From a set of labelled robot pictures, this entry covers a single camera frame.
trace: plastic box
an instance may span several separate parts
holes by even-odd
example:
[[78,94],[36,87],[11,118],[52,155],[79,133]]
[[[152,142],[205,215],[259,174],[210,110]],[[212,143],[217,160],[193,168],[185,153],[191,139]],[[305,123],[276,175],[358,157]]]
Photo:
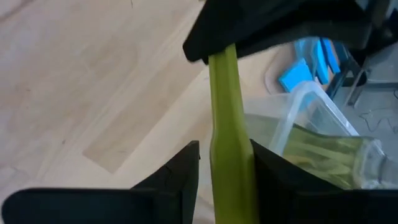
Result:
[[[294,123],[320,134],[358,135],[334,102],[315,82],[300,83],[292,93],[243,99],[243,104],[249,137],[279,155],[283,153]],[[264,116],[275,120],[265,125],[258,120]],[[211,131],[206,141],[201,143],[198,195],[212,205],[210,141]]]

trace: wooden floor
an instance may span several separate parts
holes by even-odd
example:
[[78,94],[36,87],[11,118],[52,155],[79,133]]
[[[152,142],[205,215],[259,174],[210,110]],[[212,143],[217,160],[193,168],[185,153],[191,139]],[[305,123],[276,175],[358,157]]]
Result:
[[[33,186],[129,188],[203,140],[208,69],[182,52],[202,5],[1,1],[0,202]],[[239,62],[244,97],[268,94],[281,49]]]

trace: blue foam block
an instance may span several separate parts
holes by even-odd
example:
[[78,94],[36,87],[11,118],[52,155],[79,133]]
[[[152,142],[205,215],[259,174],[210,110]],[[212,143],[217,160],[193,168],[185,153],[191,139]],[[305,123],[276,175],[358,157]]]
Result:
[[328,62],[328,65],[330,66],[331,71],[334,74],[337,74],[340,72],[340,67],[338,66],[337,58],[335,57],[333,53],[333,49],[331,46],[330,40],[326,38],[322,38],[322,48],[323,52],[326,55],[326,61]]
[[291,92],[293,88],[302,81],[312,81],[312,74],[304,58],[296,61],[281,77],[279,77],[279,82],[286,92]]
[[321,84],[327,84],[329,83],[328,65],[326,64],[320,41],[315,46],[314,55],[317,57],[317,77]]

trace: floor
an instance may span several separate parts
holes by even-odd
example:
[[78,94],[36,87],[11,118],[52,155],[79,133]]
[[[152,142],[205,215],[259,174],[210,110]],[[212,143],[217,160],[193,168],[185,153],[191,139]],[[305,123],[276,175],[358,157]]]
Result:
[[[0,202],[34,186],[130,188],[205,139],[208,69],[182,52],[202,5],[1,1]],[[245,98],[268,94],[263,74],[289,49],[239,61]]]
[[[396,82],[396,72],[372,73],[377,79]],[[351,87],[340,88],[333,101],[362,136],[381,140],[383,151],[398,159],[398,92],[364,90],[354,106],[343,106]]]

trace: green glass bottle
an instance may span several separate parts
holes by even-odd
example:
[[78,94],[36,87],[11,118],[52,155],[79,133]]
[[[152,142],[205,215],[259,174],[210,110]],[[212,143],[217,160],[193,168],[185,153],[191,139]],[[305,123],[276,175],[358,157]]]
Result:
[[[267,147],[279,120],[254,114],[245,120],[249,136]],[[375,138],[327,136],[294,124],[282,157],[342,189],[398,188],[398,163]]]
[[209,57],[213,135],[211,179],[216,224],[257,224],[253,149],[244,125],[235,46]]

